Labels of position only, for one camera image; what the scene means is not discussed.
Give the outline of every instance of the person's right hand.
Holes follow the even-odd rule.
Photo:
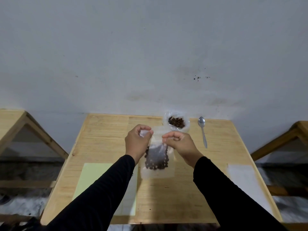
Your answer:
[[[187,133],[179,131],[171,131],[162,136],[163,143],[173,147],[183,157],[185,162],[195,168],[195,165],[201,157],[202,153],[196,148],[192,138]]]

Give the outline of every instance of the open plastic bag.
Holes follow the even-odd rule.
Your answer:
[[[142,179],[174,177],[173,148],[162,142],[161,136],[170,131],[165,126],[153,127],[154,131],[144,156],[140,159],[140,174]],[[148,131],[141,130],[144,137]]]
[[[169,123],[170,118],[182,119],[185,126],[183,128],[180,128],[180,127],[176,127],[174,125],[171,125]],[[165,113],[165,115],[163,117],[163,125],[169,127],[171,131],[180,131],[180,132],[187,133],[189,131],[189,128],[190,128],[190,121],[189,121],[189,117],[185,113],[177,112],[177,111],[171,111],[171,112]]]

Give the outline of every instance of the metal spoon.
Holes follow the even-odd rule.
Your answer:
[[[204,128],[204,126],[205,126],[205,120],[204,120],[203,117],[199,117],[198,125],[199,125],[199,126],[201,127],[201,129],[202,129],[203,143],[204,143],[205,148],[207,148],[207,147],[208,147],[208,144],[207,144],[207,142],[206,142],[205,134],[204,134],[204,130],[203,130],[203,128]]]

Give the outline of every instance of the black sleeve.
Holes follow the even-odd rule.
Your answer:
[[[195,165],[193,181],[223,230],[287,230],[205,156]]]
[[[132,177],[135,161],[124,155],[67,205],[44,230],[107,230]]]

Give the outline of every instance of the marble floor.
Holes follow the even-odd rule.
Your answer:
[[[61,167],[61,162],[0,162],[0,180],[56,180]],[[308,186],[308,177],[296,167],[258,167],[258,169],[267,185]],[[0,205],[0,214],[39,217],[50,191],[51,189],[0,189],[0,194],[7,194],[11,198],[10,202]],[[308,198],[277,196],[273,198],[285,222],[308,222]],[[191,227],[192,225],[180,225],[177,230],[191,230]],[[110,225],[108,230],[132,229],[139,230],[139,227]],[[145,230],[164,230],[164,226],[149,225],[145,227]]]

